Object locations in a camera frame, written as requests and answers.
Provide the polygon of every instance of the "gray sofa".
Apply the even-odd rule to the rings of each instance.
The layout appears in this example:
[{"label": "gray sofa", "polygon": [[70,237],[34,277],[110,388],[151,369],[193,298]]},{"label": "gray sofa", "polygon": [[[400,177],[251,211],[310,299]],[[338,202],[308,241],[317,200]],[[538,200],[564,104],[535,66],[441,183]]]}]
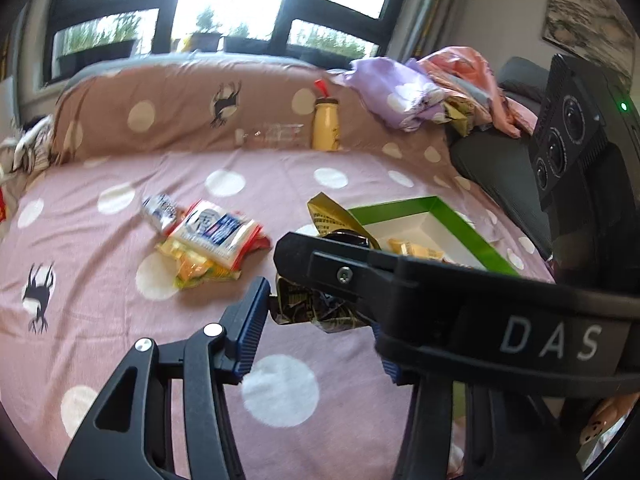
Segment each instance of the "gray sofa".
[{"label": "gray sofa", "polygon": [[[512,57],[497,74],[505,94],[535,114],[540,111],[547,78],[548,70],[521,57]],[[465,138],[448,134],[451,160],[460,174],[477,182],[548,258],[551,234],[529,163],[530,137],[511,139],[495,128],[475,130]]]}]

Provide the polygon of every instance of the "silver bolt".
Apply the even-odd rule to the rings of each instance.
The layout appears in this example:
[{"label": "silver bolt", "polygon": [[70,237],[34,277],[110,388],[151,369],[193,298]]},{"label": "silver bolt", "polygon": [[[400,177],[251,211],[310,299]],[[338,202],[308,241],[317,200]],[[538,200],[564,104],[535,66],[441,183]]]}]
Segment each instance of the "silver bolt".
[{"label": "silver bolt", "polygon": [[153,346],[151,339],[148,337],[143,337],[142,339],[138,339],[136,341],[136,350],[138,352],[146,352]]},{"label": "silver bolt", "polygon": [[338,281],[344,285],[349,283],[353,277],[353,271],[349,267],[340,267],[338,269]]},{"label": "silver bolt", "polygon": [[222,328],[222,325],[220,325],[219,323],[209,323],[206,327],[204,327],[204,333],[209,337],[220,335],[222,334],[223,330],[224,329]]}]

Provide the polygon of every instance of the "yellow snack package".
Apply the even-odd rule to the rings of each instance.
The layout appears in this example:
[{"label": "yellow snack package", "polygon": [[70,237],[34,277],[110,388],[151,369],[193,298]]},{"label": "yellow snack package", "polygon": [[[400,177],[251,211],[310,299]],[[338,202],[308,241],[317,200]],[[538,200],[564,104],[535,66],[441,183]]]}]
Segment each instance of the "yellow snack package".
[{"label": "yellow snack package", "polygon": [[320,236],[325,236],[338,229],[350,229],[369,239],[374,249],[380,244],[346,209],[331,200],[324,193],[319,193],[306,203],[311,219]]},{"label": "yellow snack package", "polygon": [[229,282],[240,277],[239,270],[225,269],[175,238],[168,238],[156,245],[156,249],[176,261],[174,284],[177,288],[190,288],[205,280]]},{"label": "yellow snack package", "polygon": [[444,251],[436,251],[412,242],[403,242],[397,238],[389,238],[387,243],[395,254],[400,254],[401,256],[414,256],[415,258],[438,261],[442,261],[444,258]]}]

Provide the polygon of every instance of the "painting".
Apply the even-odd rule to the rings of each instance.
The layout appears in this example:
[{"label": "painting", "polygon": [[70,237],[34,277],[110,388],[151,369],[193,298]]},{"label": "painting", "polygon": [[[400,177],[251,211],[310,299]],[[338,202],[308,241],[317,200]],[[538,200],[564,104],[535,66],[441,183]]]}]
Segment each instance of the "painting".
[{"label": "painting", "polygon": [[636,34],[616,0],[548,0],[543,39],[612,68],[630,88]]}]

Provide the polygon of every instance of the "bottle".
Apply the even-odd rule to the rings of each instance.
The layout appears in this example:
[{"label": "bottle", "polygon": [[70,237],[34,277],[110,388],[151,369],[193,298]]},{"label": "bottle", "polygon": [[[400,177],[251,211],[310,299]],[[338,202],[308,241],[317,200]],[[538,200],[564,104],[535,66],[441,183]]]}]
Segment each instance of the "bottle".
[{"label": "bottle", "polygon": [[324,81],[314,83],[324,94],[316,99],[316,116],[311,147],[320,152],[336,152],[340,149],[340,123],[338,122],[338,99],[329,97]]}]

